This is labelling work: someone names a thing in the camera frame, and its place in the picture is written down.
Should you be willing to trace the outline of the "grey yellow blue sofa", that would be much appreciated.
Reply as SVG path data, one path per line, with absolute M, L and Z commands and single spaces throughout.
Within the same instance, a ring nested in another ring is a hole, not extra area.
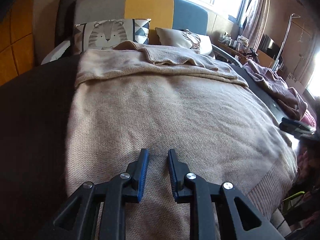
M 55 48 L 43 64 L 72 53 L 73 27 L 98 20 L 149 18 L 150 44 L 158 44 L 155 28 L 172 28 L 208 35 L 217 42 L 219 33 L 239 29 L 230 20 L 186 0 L 60 0 L 56 15 Z

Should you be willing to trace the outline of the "wooden side table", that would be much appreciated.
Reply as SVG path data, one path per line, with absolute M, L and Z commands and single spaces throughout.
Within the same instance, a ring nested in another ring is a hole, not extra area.
M 248 60 L 260 63 L 256 51 L 249 48 L 249 39 L 242 35 L 233 40 L 229 33 L 220 33 L 217 46 L 236 58 L 241 64 L 245 64 Z

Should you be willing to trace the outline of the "mauve knit garment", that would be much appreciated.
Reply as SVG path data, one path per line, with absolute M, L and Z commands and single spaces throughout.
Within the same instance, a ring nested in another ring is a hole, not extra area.
M 253 60 L 248 60 L 243 68 L 260 88 L 277 101 L 289 118 L 302 120 L 308 104 L 295 88 L 289 87 L 271 68 L 263 67 Z

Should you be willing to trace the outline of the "tiger print cushion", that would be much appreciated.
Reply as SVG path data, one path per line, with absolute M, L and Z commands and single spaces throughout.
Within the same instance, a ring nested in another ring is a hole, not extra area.
M 151 19 L 103 20 L 74 26 L 73 53 L 106 50 L 125 41 L 148 44 Z

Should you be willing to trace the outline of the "black monitor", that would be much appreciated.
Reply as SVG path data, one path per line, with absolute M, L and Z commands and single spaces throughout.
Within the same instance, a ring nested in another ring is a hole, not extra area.
M 276 59 L 278 56 L 278 53 L 280 51 L 280 46 L 278 46 L 272 38 L 270 38 L 268 35 L 264 34 L 262 36 L 262 39 L 260 41 L 258 49 L 265 53 L 267 56 L 269 56 L 272 59 Z

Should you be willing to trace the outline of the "patterned curtain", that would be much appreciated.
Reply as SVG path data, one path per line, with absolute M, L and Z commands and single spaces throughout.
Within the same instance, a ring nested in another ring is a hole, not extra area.
M 264 34 L 271 0 L 251 0 L 247 22 L 242 35 L 248 38 L 248 47 L 257 50 Z

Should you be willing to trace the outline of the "orange wooden cabinet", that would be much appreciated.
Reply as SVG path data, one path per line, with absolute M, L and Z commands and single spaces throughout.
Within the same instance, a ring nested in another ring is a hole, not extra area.
M 1 20 L 1 85 L 35 66 L 34 0 L 15 0 Z

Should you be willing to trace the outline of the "beige knit sweater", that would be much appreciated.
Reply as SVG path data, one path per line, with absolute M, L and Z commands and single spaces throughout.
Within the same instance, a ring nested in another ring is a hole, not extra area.
M 188 239 L 190 210 L 171 191 L 168 150 L 206 181 L 233 183 L 271 218 L 297 173 L 289 138 L 232 68 L 150 64 L 129 42 L 80 58 L 66 137 L 66 189 L 102 183 L 149 150 L 144 196 L 126 207 L 127 239 Z

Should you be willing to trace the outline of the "deer print cushion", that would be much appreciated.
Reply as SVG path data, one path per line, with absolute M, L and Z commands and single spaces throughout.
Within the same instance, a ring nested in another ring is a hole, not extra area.
M 213 51 L 209 36 L 192 33 L 188 29 L 155 28 L 155 30 L 163 46 L 198 50 L 203 55 L 210 55 Z

